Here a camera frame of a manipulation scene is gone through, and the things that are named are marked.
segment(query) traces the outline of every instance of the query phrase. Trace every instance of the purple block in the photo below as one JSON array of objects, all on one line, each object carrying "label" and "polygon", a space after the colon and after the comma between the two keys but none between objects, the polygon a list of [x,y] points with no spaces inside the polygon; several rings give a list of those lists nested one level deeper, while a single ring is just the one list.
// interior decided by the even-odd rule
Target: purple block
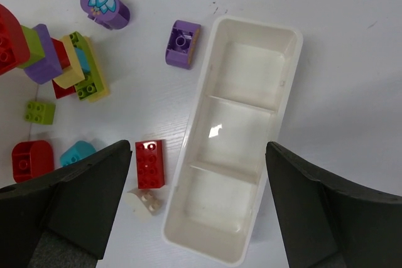
[{"label": "purple block", "polygon": [[201,25],[177,20],[171,29],[166,47],[166,63],[172,66],[190,69],[195,45],[200,35]]},{"label": "purple block", "polygon": [[107,29],[121,29],[130,21],[130,10],[120,0],[80,0],[88,18]]},{"label": "purple block", "polygon": [[49,35],[48,28],[44,24],[38,24],[33,28],[39,36],[45,57],[24,69],[27,76],[38,84],[44,84],[63,73],[58,61],[57,52]]}]

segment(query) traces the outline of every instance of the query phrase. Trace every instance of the building block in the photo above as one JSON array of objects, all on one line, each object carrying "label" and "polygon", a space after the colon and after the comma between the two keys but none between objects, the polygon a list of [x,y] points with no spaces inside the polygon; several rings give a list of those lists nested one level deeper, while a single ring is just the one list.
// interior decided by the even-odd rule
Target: building block
[{"label": "building block", "polygon": [[156,215],[161,208],[161,202],[154,197],[150,190],[133,189],[125,193],[123,198],[142,222],[146,222]]},{"label": "building block", "polygon": [[24,69],[43,59],[45,57],[45,52],[43,51],[42,44],[40,43],[38,33],[34,29],[27,28],[23,25],[21,25],[21,27],[23,29],[25,40],[31,53],[30,59],[27,62],[18,66],[19,68]]},{"label": "building block", "polygon": [[21,25],[14,15],[0,4],[0,75],[27,62],[30,56]]},{"label": "building block", "polygon": [[162,141],[136,142],[137,178],[140,190],[165,185]]},{"label": "building block", "polygon": [[54,78],[53,80],[59,85],[61,88],[68,89],[71,86],[74,86],[77,83],[85,80],[84,73],[81,68],[81,64],[77,53],[75,52],[75,47],[71,42],[69,36],[64,36],[60,41],[63,43],[64,50],[68,56],[68,60],[70,62],[70,66],[66,69],[63,69],[63,74]]},{"label": "building block", "polygon": [[53,39],[53,46],[55,47],[56,53],[57,53],[57,58],[58,61],[60,62],[60,65],[62,66],[62,69],[66,69],[67,67],[70,66],[70,61],[68,60],[68,55],[67,52],[65,51],[63,42]]},{"label": "building block", "polygon": [[76,163],[94,153],[96,153],[96,150],[89,142],[77,141],[70,149],[60,156],[60,164],[62,166],[68,166],[69,164]]},{"label": "building block", "polygon": [[78,60],[81,64],[81,69],[83,72],[90,72],[90,67],[88,64],[87,57],[85,57],[85,53],[82,50],[79,50],[78,48],[74,48],[75,53],[77,54]]},{"label": "building block", "polygon": [[88,18],[107,29],[121,29],[130,20],[130,10],[120,0],[80,0]]},{"label": "building block", "polygon": [[190,69],[200,30],[199,24],[177,20],[171,29],[166,47],[166,63]]},{"label": "building block", "polygon": [[90,50],[90,52],[92,54],[92,57],[94,58],[95,66],[96,66],[96,69],[97,69],[98,74],[100,76],[100,80],[101,80],[101,82],[103,84],[103,88],[104,88],[103,91],[97,92],[96,94],[91,95],[88,98],[88,101],[93,103],[93,102],[96,102],[96,101],[98,101],[100,99],[103,99],[104,97],[107,97],[109,94],[111,94],[111,91],[109,90],[109,86],[106,83],[105,76],[104,76],[103,71],[101,69],[101,65],[99,64],[99,61],[98,61],[97,57],[95,56],[94,47],[92,46],[91,41],[89,40],[88,37],[84,37],[84,39],[88,43],[89,50]]},{"label": "building block", "polygon": [[78,83],[75,86],[79,99],[85,100],[91,95],[102,92],[104,90],[104,84],[96,67],[95,60],[92,56],[92,52],[87,40],[77,31],[70,34],[70,39],[74,47],[82,50],[85,53],[85,57],[87,58],[90,68],[90,72],[85,73],[85,81]]},{"label": "building block", "polygon": [[53,90],[55,91],[56,99],[61,99],[62,97],[66,97],[70,94],[75,94],[74,86],[64,89],[61,88],[59,85],[57,85],[55,81],[52,81],[52,84],[53,84]]},{"label": "building block", "polygon": [[23,182],[55,169],[52,146],[46,141],[25,141],[17,144],[12,153],[13,177]]},{"label": "building block", "polygon": [[32,81],[38,84],[44,84],[61,75],[63,70],[58,61],[57,52],[46,25],[38,24],[33,29],[38,33],[40,43],[45,51],[45,57],[26,67],[24,71]]},{"label": "building block", "polygon": [[24,119],[35,124],[52,125],[56,105],[52,103],[30,101],[26,104]]}]

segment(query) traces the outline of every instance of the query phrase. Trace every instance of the pale yellow block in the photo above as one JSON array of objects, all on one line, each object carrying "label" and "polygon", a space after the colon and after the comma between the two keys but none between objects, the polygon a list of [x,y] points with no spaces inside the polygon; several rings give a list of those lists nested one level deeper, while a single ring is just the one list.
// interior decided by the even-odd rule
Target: pale yellow block
[{"label": "pale yellow block", "polygon": [[96,55],[95,55],[94,47],[92,46],[91,41],[90,41],[89,38],[86,37],[86,36],[84,36],[84,39],[85,39],[86,42],[88,43],[89,50],[90,50],[90,52],[92,53],[92,56],[94,57],[95,65],[96,65],[98,74],[99,74],[99,76],[100,76],[100,80],[102,81],[102,84],[103,84],[103,87],[104,87],[103,91],[97,92],[97,93],[91,95],[91,96],[88,98],[88,101],[91,102],[91,103],[93,103],[93,102],[96,102],[97,100],[100,100],[100,99],[103,99],[104,97],[107,97],[109,94],[111,94],[111,91],[109,90],[109,86],[107,86],[107,83],[106,83],[106,80],[105,80],[105,76],[104,76],[104,74],[103,74],[103,71],[102,71],[102,69],[101,69],[101,66],[99,65],[99,60],[98,60],[98,58],[97,58]]},{"label": "pale yellow block", "polygon": [[74,50],[73,43],[69,36],[64,36],[60,39],[63,42],[65,51],[67,52],[68,60],[70,61],[70,66],[63,69],[63,74],[59,75],[57,78],[53,80],[59,85],[61,88],[69,88],[74,86],[75,84],[84,81],[85,75],[82,72],[80,60],[77,57],[77,54]]}]

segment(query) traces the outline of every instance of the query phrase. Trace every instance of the lime green block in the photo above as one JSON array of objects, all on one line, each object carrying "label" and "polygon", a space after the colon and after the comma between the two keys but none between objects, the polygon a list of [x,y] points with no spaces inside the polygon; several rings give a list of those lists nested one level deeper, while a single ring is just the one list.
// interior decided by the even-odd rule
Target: lime green block
[{"label": "lime green block", "polygon": [[35,124],[52,125],[55,116],[56,105],[30,101],[26,104],[24,119]]},{"label": "lime green block", "polygon": [[42,44],[40,43],[38,33],[34,29],[27,28],[26,26],[21,25],[21,27],[31,53],[30,59],[18,66],[24,69],[43,59],[45,57],[45,52],[43,51]]},{"label": "lime green block", "polygon": [[[90,68],[90,72],[85,73],[85,78],[89,77],[89,80],[93,83],[95,86],[95,91],[92,89],[92,86],[88,86],[87,82],[85,80],[83,84],[78,83],[75,85],[75,90],[77,91],[77,95],[80,100],[85,100],[91,95],[94,95],[95,93],[100,93],[102,92],[105,87],[102,82],[101,75],[98,72],[98,69],[95,64],[94,56],[92,56],[92,53],[90,51],[89,45],[86,42],[85,38],[78,32],[75,31],[74,33],[70,34],[70,39],[71,42],[73,43],[73,46],[78,48],[79,50],[82,50],[85,53],[85,57],[87,58],[88,65]],[[83,89],[85,87],[90,87],[90,92],[89,91],[84,91]]]}]

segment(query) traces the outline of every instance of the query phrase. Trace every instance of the red block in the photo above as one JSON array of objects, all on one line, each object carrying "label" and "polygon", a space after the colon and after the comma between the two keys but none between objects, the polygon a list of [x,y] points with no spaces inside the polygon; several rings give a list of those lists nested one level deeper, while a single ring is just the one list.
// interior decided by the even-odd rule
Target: red block
[{"label": "red block", "polygon": [[60,99],[62,97],[66,97],[70,94],[75,94],[75,87],[71,86],[70,88],[64,89],[61,88],[59,85],[55,83],[55,81],[52,80],[53,84],[53,89],[55,91],[56,99]]},{"label": "red block", "polygon": [[24,141],[11,153],[15,182],[23,182],[55,169],[53,149],[47,141]]},{"label": "red block", "polygon": [[136,142],[138,188],[161,188],[165,185],[162,141]]},{"label": "red block", "polygon": [[20,23],[0,4],[0,75],[31,57]]},{"label": "red block", "polygon": [[65,51],[63,42],[52,38],[53,45],[56,49],[57,58],[62,66],[62,69],[70,66],[70,61],[68,60],[67,52]]}]

